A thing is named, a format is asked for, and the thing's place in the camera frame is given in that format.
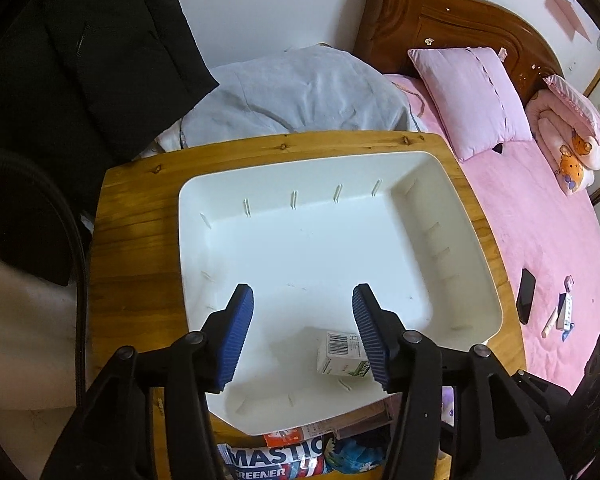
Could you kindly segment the white plastic tray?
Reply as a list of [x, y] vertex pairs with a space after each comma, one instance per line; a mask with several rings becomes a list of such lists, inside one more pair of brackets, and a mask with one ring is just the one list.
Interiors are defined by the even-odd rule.
[[465, 207], [424, 152], [343, 156], [207, 174], [178, 194], [191, 330], [239, 284], [254, 310], [232, 381], [210, 412], [244, 432], [319, 422], [381, 400], [372, 378], [317, 368], [327, 332], [354, 333], [352, 292], [436, 344], [467, 350], [495, 335], [502, 308]]

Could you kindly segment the white curtain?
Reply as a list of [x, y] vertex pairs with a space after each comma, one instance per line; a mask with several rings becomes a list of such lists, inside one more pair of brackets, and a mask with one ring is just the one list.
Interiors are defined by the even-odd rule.
[[0, 260], [0, 445], [37, 479], [76, 407], [76, 282]]

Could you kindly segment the black jacket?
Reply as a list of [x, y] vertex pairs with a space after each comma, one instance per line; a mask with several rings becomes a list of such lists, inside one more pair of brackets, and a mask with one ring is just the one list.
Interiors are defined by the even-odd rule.
[[[214, 90], [180, 0], [0, 0], [0, 160], [92, 214], [112, 167]], [[40, 192], [0, 168], [0, 259], [63, 285], [68, 245]]]

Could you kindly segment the wooden table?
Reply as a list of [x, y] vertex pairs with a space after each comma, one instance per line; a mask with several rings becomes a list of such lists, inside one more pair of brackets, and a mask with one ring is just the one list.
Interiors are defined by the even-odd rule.
[[[118, 347], [167, 346], [187, 323], [178, 247], [178, 194], [190, 179], [284, 162], [424, 152], [448, 175], [486, 257], [502, 308], [500, 330], [487, 344], [506, 370], [526, 364], [524, 344], [498, 245], [451, 151], [434, 134], [325, 131], [245, 139], [190, 148], [108, 171], [97, 208], [91, 256], [92, 364], [101, 368]], [[213, 415], [222, 440], [244, 434]]]

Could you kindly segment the wooden headboard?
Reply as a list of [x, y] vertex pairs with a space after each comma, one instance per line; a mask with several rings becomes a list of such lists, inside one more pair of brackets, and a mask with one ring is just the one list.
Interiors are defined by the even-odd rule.
[[414, 76], [408, 50], [464, 47], [493, 49], [524, 102], [562, 74], [532, 25], [486, 0], [366, 0], [352, 53], [378, 72]]

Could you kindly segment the black smartphone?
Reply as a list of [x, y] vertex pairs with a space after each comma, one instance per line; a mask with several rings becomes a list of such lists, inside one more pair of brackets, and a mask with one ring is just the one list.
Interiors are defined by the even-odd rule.
[[535, 276], [528, 269], [522, 270], [516, 299], [518, 320], [522, 325], [527, 325], [529, 322], [535, 283]]

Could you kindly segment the pink bedspread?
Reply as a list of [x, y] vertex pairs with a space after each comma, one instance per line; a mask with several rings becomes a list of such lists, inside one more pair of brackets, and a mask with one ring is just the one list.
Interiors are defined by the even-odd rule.
[[[506, 142], [460, 164], [490, 223], [509, 283], [535, 276], [530, 318], [521, 327], [530, 373], [574, 391], [600, 334], [600, 224], [588, 196], [559, 188], [538, 144]], [[542, 329], [559, 295], [572, 293], [570, 332]]]

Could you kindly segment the long orange white box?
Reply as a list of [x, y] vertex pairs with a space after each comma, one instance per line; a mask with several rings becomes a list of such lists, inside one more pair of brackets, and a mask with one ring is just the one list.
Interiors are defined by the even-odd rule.
[[381, 400], [358, 408], [355, 411], [335, 416], [320, 422], [296, 428], [276, 430], [264, 434], [264, 440], [270, 448], [301, 443], [326, 434], [337, 439], [345, 439], [386, 426], [392, 421], [392, 407], [388, 400]]

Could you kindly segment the blue drawstring pouch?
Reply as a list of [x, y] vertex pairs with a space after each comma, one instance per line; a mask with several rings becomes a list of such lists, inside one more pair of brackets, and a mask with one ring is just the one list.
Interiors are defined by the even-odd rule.
[[325, 441], [325, 462], [342, 474], [360, 474], [373, 470], [385, 461], [388, 441], [385, 438], [360, 436]]

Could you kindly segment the grey blanket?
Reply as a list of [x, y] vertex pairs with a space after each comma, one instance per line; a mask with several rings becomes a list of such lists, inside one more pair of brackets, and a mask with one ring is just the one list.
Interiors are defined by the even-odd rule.
[[227, 64], [211, 75], [219, 87], [159, 134], [151, 153], [281, 133], [425, 130], [393, 82], [332, 47]]

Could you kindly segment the folded pink cartoon quilt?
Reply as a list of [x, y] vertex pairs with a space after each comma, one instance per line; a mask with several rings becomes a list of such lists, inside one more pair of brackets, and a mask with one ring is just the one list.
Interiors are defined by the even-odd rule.
[[567, 196], [585, 191], [600, 170], [600, 112], [558, 75], [526, 106], [531, 132]]

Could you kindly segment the pink pillow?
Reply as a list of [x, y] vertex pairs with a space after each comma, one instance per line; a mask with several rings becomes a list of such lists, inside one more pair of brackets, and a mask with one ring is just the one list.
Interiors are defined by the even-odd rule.
[[411, 49], [457, 159], [532, 139], [520, 96], [491, 48]]

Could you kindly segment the blue Mastic snack packet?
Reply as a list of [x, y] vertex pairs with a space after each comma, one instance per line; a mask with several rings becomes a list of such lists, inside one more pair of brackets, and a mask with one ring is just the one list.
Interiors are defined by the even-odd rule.
[[235, 448], [219, 444], [218, 451], [234, 479], [303, 479], [329, 474], [321, 437], [277, 448]]

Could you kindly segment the purple plush toy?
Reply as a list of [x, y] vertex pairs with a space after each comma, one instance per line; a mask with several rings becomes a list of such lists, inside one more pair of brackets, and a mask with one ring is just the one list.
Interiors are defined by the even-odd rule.
[[454, 426], [455, 402], [454, 389], [451, 386], [442, 387], [441, 419], [442, 422]]

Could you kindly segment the small white green box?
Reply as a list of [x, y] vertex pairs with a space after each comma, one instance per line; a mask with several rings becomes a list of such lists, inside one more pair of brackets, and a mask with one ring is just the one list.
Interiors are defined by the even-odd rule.
[[323, 375], [363, 378], [370, 374], [358, 334], [326, 330], [317, 350], [316, 370]]

